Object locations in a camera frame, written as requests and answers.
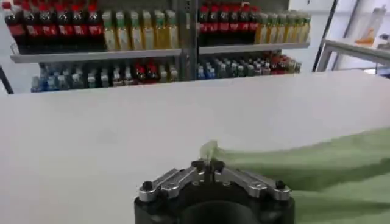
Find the cola bottle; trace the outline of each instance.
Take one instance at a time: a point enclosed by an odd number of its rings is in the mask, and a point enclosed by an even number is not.
[[[89,51],[89,32],[87,26],[87,13],[81,9],[79,4],[72,5],[74,42],[77,44],[77,51]]]
[[[76,43],[74,40],[74,30],[72,25],[72,16],[68,10],[65,10],[63,4],[56,4],[57,22],[60,30],[59,41],[62,43],[62,49],[65,52],[72,52],[76,50]]]
[[[104,51],[105,40],[103,31],[102,13],[97,10],[96,4],[88,6],[88,28],[90,31],[90,45],[93,51]]]
[[[4,21],[8,26],[11,36],[18,45],[20,54],[28,53],[28,39],[27,33],[23,27],[22,19],[11,10],[11,3],[3,2],[2,8],[4,9]]]
[[[208,34],[208,8],[202,6],[199,10],[199,45],[204,46]]]
[[[48,5],[41,3],[39,5],[40,22],[42,24],[43,35],[45,36],[45,51],[58,52],[59,47],[59,31],[57,29],[57,18],[54,13],[49,10]]]

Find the red bottle cap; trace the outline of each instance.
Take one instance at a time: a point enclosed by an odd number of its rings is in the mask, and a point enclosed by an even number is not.
[[[96,11],[96,9],[97,9],[96,4],[90,4],[88,6],[88,11],[90,11],[90,12]]]
[[[80,5],[79,4],[72,5],[72,10],[73,11],[79,11],[80,10]]]
[[[28,2],[23,2],[22,3],[22,9],[24,10],[31,10],[31,6]]]
[[[11,9],[11,3],[10,2],[3,2],[2,8],[4,9]]]
[[[48,6],[45,4],[45,3],[40,3],[39,4],[39,10],[40,11],[47,11],[48,10]]]

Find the store shelf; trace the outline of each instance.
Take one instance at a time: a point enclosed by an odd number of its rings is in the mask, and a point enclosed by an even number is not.
[[[148,57],[172,57],[179,56],[181,49],[159,49],[147,51],[107,51],[107,52],[80,52],[65,54],[30,54],[11,55],[15,63],[39,63],[61,61],[90,61],[107,59],[148,58]]]
[[[200,47],[199,54],[223,54],[223,53],[240,53],[240,52],[256,52],[256,51],[273,51],[273,50],[280,50],[280,49],[307,48],[309,45],[310,43],[306,42],[306,43],[251,44],[251,45]]]

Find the bottle label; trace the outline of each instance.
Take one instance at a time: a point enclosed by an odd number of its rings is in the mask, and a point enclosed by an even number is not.
[[[115,36],[112,30],[104,32],[105,44],[108,50],[115,50]]]
[[[10,30],[12,36],[21,36],[26,34],[26,32],[23,29],[23,26],[20,24],[14,26],[8,26],[8,29]]]
[[[249,29],[249,23],[240,23],[238,30],[240,31],[248,31]]]
[[[266,27],[263,27],[263,28],[261,28],[261,32],[260,32],[259,43],[260,43],[260,44],[265,44],[265,42],[266,42],[266,37],[267,37],[267,28],[266,28]]]
[[[139,29],[132,30],[132,45],[134,50],[142,50],[142,38]]]
[[[238,30],[238,23],[230,23],[230,31],[236,32]]]
[[[229,23],[219,23],[219,30],[222,32],[229,31]]]
[[[97,26],[90,26],[90,33],[92,36],[98,36],[103,34],[103,26],[97,25]]]
[[[286,32],[286,28],[285,27],[279,27],[279,33],[278,33],[278,37],[277,37],[276,43],[283,43],[283,40],[285,38],[285,32]]]
[[[171,48],[178,48],[178,39],[177,39],[177,28],[176,27],[170,27],[169,28],[169,42],[171,44]]]
[[[43,30],[41,26],[27,25],[26,27],[27,31],[29,32],[29,35],[32,37],[43,35]]]
[[[119,47],[121,50],[129,49],[129,37],[127,36],[127,30],[118,30]]]
[[[42,28],[43,34],[46,36],[56,36],[58,34],[55,25],[43,26]]]
[[[145,49],[153,49],[153,30],[152,29],[144,29],[144,35],[145,35]]]
[[[86,25],[76,25],[74,26],[74,33],[76,35],[87,35],[88,27]]]
[[[249,30],[250,30],[250,31],[256,31],[256,30],[257,30],[257,27],[258,27],[258,24],[257,24],[257,23],[250,23],[250,24],[249,24]]]
[[[70,25],[59,25],[60,34],[64,36],[73,35],[73,26]]]

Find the dark soda bottle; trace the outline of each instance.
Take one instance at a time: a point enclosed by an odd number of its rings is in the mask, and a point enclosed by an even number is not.
[[[49,10],[48,5],[41,3],[39,5],[40,21],[42,23],[43,35],[45,36],[45,46],[47,52],[61,51],[59,48],[59,31],[57,29],[57,18]]]
[[[87,26],[87,13],[81,9],[79,4],[72,5],[73,11],[73,28],[74,42],[76,43],[77,51],[88,51],[89,48],[89,31]]]
[[[24,30],[22,19],[11,10],[11,3],[3,2],[2,8],[4,9],[4,21],[18,45],[19,53],[28,53],[27,33]]]
[[[226,36],[229,32],[229,8],[226,5],[223,5],[221,7],[218,29],[220,34],[220,40],[223,43],[226,43]]]
[[[202,6],[199,10],[199,45],[204,46],[208,33],[208,8]]]
[[[250,8],[249,13],[249,33],[248,33],[248,42],[255,43],[255,34],[258,26],[258,8],[253,6]]]
[[[104,31],[102,13],[97,10],[96,4],[88,6],[88,28],[90,31],[90,44],[93,51],[104,51]]]
[[[218,35],[218,7],[212,6],[208,16],[207,45],[215,45],[219,41]]]
[[[249,30],[249,6],[244,5],[239,14],[239,28],[241,34],[241,43],[247,43],[248,30]]]
[[[235,43],[236,40],[239,38],[238,28],[239,28],[239,21],[238,21],[238,6],[232,6],[231,9],[232,12],[230,12],[229,16],[229,42]]]
[[[60,29],[59,40],[61,41],[65,52],[72,52],[75,50],[76,45],[74,42],[74,30],[71,14],[68,10],[65,10],[65,6],[63,4],[57,3],[55,8],[57,9],[57,22],[58,28]]]

